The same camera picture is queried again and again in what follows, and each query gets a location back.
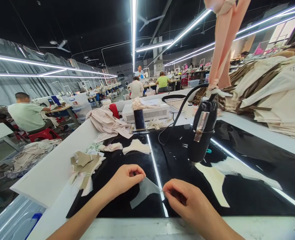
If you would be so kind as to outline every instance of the left hand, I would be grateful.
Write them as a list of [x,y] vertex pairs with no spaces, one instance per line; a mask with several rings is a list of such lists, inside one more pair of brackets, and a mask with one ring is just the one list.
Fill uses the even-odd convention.
[[141,182],[145,177],[146,174],[139,165],[122,165],[105,187],[113,193],[113,198],[115,198]]

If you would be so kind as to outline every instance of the white shirt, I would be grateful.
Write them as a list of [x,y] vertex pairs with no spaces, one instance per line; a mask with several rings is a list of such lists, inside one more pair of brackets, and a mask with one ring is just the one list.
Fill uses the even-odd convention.
[[131,90],[131,99],[135,99],[136,97],[142,97],[144,87],[143,84],[138,80],[133,80],[133,82],[130,85]]
[[43,108],[32,103],[15,103],[7,110],[21,130],[30,132],[45,125],[40,114]]

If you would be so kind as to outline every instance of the hand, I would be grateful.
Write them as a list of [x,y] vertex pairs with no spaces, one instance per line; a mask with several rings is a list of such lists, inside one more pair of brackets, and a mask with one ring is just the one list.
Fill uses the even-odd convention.
[[209,230],[211,224],[218,226],[220,221],[223,221],[198,187],[182,180],[172,179],[164,185],[163,191],[174,211],[203,237],[205,237],[204,231]]
[[106,184],[106,187],[115,198],[141,182],[145,177],[146,174],[139,165],[122,165]]

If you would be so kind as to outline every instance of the black hair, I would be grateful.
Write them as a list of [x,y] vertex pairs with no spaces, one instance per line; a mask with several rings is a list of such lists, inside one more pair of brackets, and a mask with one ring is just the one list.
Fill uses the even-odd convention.
[[30,95],[23,93],[23,92],[15,93],[16,99],[24,99],[24,98],[29,98],[29,97],[30,97]]

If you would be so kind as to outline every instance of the ceiling fan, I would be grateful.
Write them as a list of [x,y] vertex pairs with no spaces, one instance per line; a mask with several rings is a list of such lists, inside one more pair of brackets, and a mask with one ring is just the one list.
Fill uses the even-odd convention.
[[164,16],[165,16],[165,15],[161,15],[161,16],[158,16],[158,17],[156,17],[156,18],[152,18],[152,19],[150,19],[150,20],[147,20],[147,19],[141,17],[140,15],[138,15],[137,17],[138,17],[140,20],[142,20],[142,21],[144,22],[144,24],[143,24],[143,26],[140,28],[139,32],[142,31],[142,29],[143,29],[146,25],[148,25],[150,22],[153,22],[153,21],[155,21],[155,20],[158,20],[158,19],[160,19],[160,18],[163,18]]
[[88,56],[85,56],[84,59],[86,60],[85,63],[88,63],[88,62],[91,62],[91,61],[99,60],[99,59],[90,59]]
[[63,40],[61,42],[61,44],[58,44],[56,41],[50,41],[50,44],[53,44],[53,45],[57,45],[56,47],[39,47],[39,48],[57,48],[59,50],[63,50],[65,52],[70,52],[69,50],[66,50],[65,48],[63,48],[63,46],[67,43],[67,40]]

